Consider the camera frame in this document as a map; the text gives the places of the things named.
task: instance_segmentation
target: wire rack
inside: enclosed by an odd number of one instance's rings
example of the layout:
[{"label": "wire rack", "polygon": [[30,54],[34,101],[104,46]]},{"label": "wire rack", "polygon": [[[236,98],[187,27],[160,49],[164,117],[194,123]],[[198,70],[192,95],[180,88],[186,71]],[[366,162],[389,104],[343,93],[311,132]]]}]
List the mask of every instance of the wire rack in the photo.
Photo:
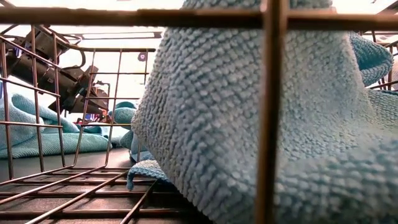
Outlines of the wire rack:
[{"label": "wire rack", "polygon": [[[164,26],[164,27],[217,27],[217,28],[247,28],[262,29],[266,27],[264,41],[264,54],[266,58],[266,73],[264,75],[265,97],[262,105],[261,135],[259,141],[259,172],[257,178],[256,222],[273,223],[272,204],[275,179],[275,159],[277,128],[279,120],[279,98],[281,83],[281,58],[284,45],[284,35],[288,29],[311,30],[398,30],[398,18],[392,15],[338,15],[328,11],[288,11],[287,1],[268,0],[267,11],[248,10],[138,10],[126,11],[91,11],[86,9],[62,9],[62,8],[0,8],[0,23],[3,24],[31,24],[32,25],[32,51],[20,48],[33,58],[33,75],[37,79],[35,71],[36,60],[41,60],[55,69],[55,93],[47,92],[34,86],[22,85],[35,91],[36,116],[39,121],[37,94],[44,92],[57,98],[58,125],[50,126],[58,128],[60,145],[62,146],[62,127],[59,113],[58,71],[61,69],[57,61],[49,62],[35,53],[35,27],[38,24],[52,25],[85,25],[85,26]],[[54,39],[59,39],[56,34],[49,32]],[[0,35],[1,63],[6,64],[6,44],[19,47]],[[54,55],[57,55],[54,42]],[[392,49],[397,43],[385,45]],[[133,100],[134,98],[118,98],[118,82],[120,76],[120,58],[125,52],[153,52],[152,49],[99,49],[79,48],[77,50],[92,52],[93,58],[96,52],[119,52],[119,69],[112,73],[116,75],[116,91],[114,97],[99,97],[97,99]],[[7,84],[14,83],[7,79],[7,69],[2,66],[2,78],[4,85],[4,102],[6,105],[5,120],[0,124],[6,126],[7,143],[9,140],[9,127],[11,125],[29,125],[37,127],[42,124],[15,123],[9,120],[7,102]],[[380,85],[373,88],[388,88],[393,83],[391,74],[387,80],[382,79]],[[86,115],[89,99],[87,95],[83,117]],[[113,126],[129,126],[130,124],[110,124],[110,137]],[[147,220],[148,223],[208,223],[209,221],[198,214],[191,205],[186,202],[179,193],[170,186],[161,185],[154,179],[137,176],[134,191],[128,192],[124,186],[125,176],[129,167],[110,167],[112,152],[108,143],[105,162],[96,167],[78,167],[77,162],[82,159],[79,155],[79,147],[76,150],[72,164],[67,165],[66,156],[61,147],[61,164],[56,169],[45,169],[44,157],[39,142],[40,172],[25,177],[14,178],[14,162],[11,156],[11,145],[8,145],[8,181],[0,183],[0,221],[11,220],[10,223],[57,223],[62,220],[91,219],[94,223],[129,223],[131,220],[139,223]],[[51,203],[51,198],[57,198],[58,204]],[[127,208],[112,208],[111,199],[129,200]],[[15,208],[18,204],[29,207],[28,199],[41,199],[44,208],[40,211],[27,211],[24,208]],[[97,207],[82,208],[82,204],[98,199]]]}]

